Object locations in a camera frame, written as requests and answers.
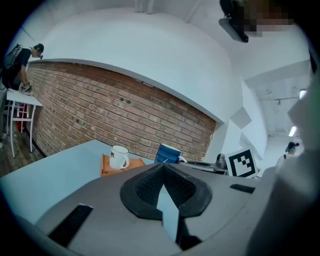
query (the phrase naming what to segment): blue mug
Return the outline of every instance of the blue mug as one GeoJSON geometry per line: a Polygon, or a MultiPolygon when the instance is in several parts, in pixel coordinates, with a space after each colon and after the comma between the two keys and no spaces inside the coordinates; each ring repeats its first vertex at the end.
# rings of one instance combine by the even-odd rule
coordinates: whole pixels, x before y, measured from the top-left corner
{"type": "Polygon", "coordinates": [[[176,164],[180,160],[187,163],[187,160],[181,156],[181,151],[166,144],[160,144],[155,155],[155,163],[176,164]]]}

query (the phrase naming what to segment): brick wall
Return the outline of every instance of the brick wall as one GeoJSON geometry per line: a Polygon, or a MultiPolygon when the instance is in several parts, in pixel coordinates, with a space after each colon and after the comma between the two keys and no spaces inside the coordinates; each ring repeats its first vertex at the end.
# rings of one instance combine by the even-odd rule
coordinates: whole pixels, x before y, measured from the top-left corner
{"type": "Polygon", "coordinates": [[[164,143],[201,161],[215,130],[214,120],[182,100],[106,69],[36,62],[27,78],[43,104],[33,138],[47,155],[96,139],[149,159],[164,143]]]}

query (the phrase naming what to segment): wooden floor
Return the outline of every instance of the wooden floor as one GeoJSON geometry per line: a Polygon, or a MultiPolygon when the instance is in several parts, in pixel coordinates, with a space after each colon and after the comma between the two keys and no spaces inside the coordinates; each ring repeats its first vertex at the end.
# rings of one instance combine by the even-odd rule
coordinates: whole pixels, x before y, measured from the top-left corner
{"type": "Polygon", "coordinates": [[[30,152],[30,139],[26,132],[22,134],[18,132],[15,122],[13,131],[15,158],[12,155],[10,136],[8,135],[1,141],[3,148],[0,149],[0,178],[43,158],[34,146],[32,147],[33,152],[30,152]]]}

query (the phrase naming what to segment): white stool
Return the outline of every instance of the white stool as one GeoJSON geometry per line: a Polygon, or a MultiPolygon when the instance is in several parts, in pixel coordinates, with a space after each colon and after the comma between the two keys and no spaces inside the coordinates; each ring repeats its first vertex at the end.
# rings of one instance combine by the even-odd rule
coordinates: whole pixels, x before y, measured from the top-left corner
{"type": "Polygon", "coordinates": [[[10,113],[10,107],[11,107],[11,117],[10,117],[10,140],[11,140],[11,150],[13,157],[15,156],[15,150],[14,150],[14,138],[13,138],[13,121],[21,121],[21,133],[23,131],[23,121],[25,122],[31,122],[30,124],[30,151],[32,152],[32,130],[34,125],[34,117],[35,117],[35,111],[36,107],[42,107],[42,104],[33,96],[25,95],[19,91],[14,91],[9,89],[6,93],[6,99],[9,101],[9,108],[8,108],[8,115],[7,115],[7,122],[6,122],[6,130],[7,133],[9,132],[9,113],[10,113]],[[21,106],[16,106],[16,103],[23,103],[27,104],[27,110],[24,111],[25,107],[23,107],[23,110],[21,110],[21,106]],[[29,118],[29,105],[33,106],[32,115],[31,118],[29,118]],[[17,117],[14,118],[14,112],[15,108],[17,108],[17,117]],[[26,113],[26,118],[19,117],[19,113],[22,112],[23,114],[26,113]]]}

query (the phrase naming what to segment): red object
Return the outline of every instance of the red object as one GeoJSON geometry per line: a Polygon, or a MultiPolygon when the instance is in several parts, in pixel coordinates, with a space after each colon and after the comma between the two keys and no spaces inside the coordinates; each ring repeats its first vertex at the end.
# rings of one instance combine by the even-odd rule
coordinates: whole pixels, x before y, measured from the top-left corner
{"type": "MultiPolygon", "coordinates": [[[[27,118],[27,113],[22,113],[21,112],[21,111],[27,112],[27,104],[20,103],[19,106],[23,107],[23,109],[20,108],[19,118],[27,118]]],[[[21,132],[21,123],[22,122],[21,121],[16,121],[15,123],[16,123],[16,127],[18,128],[18,131],[21,132]]],[[[26,128],[27,128],[27,122],[24,121],[22,126],[23,126],[23,131],[25,131],[26,128]]]]}

